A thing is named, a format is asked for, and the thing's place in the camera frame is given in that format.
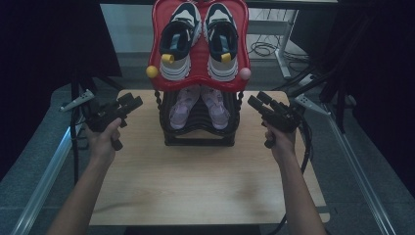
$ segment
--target forearm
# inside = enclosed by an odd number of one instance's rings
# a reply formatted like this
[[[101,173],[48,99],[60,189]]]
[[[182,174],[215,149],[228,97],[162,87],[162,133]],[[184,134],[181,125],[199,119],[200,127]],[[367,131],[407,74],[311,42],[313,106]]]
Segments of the forearm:
[[[89,164],[55,218],[48,234],[86,234],[108,168]]]
[[[326,234],[297,158],[285,158],[280,169],[290,234]]]

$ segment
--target hand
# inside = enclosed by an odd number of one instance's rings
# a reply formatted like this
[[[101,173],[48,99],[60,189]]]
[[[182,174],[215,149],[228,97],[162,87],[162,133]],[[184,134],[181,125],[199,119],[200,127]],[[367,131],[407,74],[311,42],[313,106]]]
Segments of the hand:
[[[121,118],[115,119],[111,122],[104,132],[93,132],[86,125],[86,137],[88,138],[91,157],[89,163],[91,165],[110,167],[115,158],[115,150],[113,148],[111,139],[117,140],[120,136],[118,131],[121,125]]]
[[[284,158],[295,157],[296,131],[285,133],[266,122],[266,120],[263,123],[267,128],[265,132],[266,139],[272,140],[272,134],[275,136],[275,144],[272,146],[271,151],[278,165]]]

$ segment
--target red shoe rack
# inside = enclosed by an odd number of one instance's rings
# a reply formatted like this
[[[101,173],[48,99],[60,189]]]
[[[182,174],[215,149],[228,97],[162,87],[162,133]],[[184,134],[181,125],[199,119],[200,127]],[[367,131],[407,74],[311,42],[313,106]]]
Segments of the red shoe rack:
[[[154,42],[148,66],[154,66],[157,69],[160,68],[161,55],[159,53],[159,44],[161,39],[161,32],[168,24],[174,10],[183,2],[185,1],[156,1],[153,7]],[[243,0],[195,1],[195,4],[201,14],[202,22],[204,22],[208,8],[213,3],[224,4],[229,9],[237,25],[237,31],[239,35],[237,55],[238,71],[243,68],[247,68],[251,71],[251,65],[246,46],[246,35],[249,19],[249,12],[246,3]],[[208,43],[206,42],[204,33],[202,32],[201,37],[190,50],[191,69],[189,75],[182,80],[171,81],[165,79],[159,73],[156,77],[150,78],[155,90],[175,91],[193,84],[204,84],[225,92],[239,92],[245,89],[249,78],[241,78],[239,72],[236,75],[235,79],[231,81],[223,82],[212,79],[208,75],[208,57]]]

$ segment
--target sneaker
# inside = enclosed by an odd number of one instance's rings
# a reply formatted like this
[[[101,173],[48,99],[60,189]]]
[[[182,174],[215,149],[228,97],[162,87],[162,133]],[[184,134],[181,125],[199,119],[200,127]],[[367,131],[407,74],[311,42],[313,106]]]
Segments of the sneaker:
[[[207,10],[204,36],[208,43],[210,57],[207,72],[211,78],[230,81],[238,72],[238,32],[235,21],[225,5],[212,4]]]
[[[202,31],[201,14],[193,3],[180,4],[161,33],[161,75],[180,80],[190,71],[190,48]]]
[[[216,129],[223,129],[228,125],[229,112],[223,106],[222,92],[207,86],[202,86],[202,99],[208,108],[211,123]]]
[[[170,109],[170,125],[173,129],[181,129],[186,124],[187,117],[193,106],[199,100],[201,86],[192,85],[180,90],[177,95],[177,102]]]

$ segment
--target shoe rack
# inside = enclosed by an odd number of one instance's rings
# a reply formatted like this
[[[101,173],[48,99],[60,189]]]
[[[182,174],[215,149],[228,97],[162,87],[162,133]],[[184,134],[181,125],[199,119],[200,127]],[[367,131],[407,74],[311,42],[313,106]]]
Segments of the shoe rack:
[[[153,7],[153,28],[154,42],[149,59],[148,66],[158,69],[160,67],[161,55],[159,53],[159,44],[161,32],[168,24],[171,14],[184,0],[158,0]],[[238,71],[241,69],[251,69],[246,46],[246,35],[248,29],[249,11],[243,0],[199,0],[194,2],[197,6],[202,21],[213,3],[222,3],[231,12],[237,25],[239,35],[238,41]],[[212,79],[208,74],[208,43],[203,34],[198,42],[190,51],[191,69],[189,74],[182,80],[171,81],[161,76],[159,72],[149,76],[150,81],[155,89],[156,101],[160,110],[161,128],[164,132],[164,143],[167,146],[233,146],[235,133],[239,125],[240,110],[243,91],[249,78],[240,76],[240,73],[231,81],[223,82]],[[194,84],[204,84],[214,89],[222,91],[223,103],[230,113],[227,127],[216,129],[211,124],[208,108],[202,101],[198,100],[189,114],[186,125],[181,129],[173,129],[170,126],[169,111],[176,103],[177,94],[180,89]],[[185,134],[194,130],[204,130],[213,134],[214,138],[182,138]]]

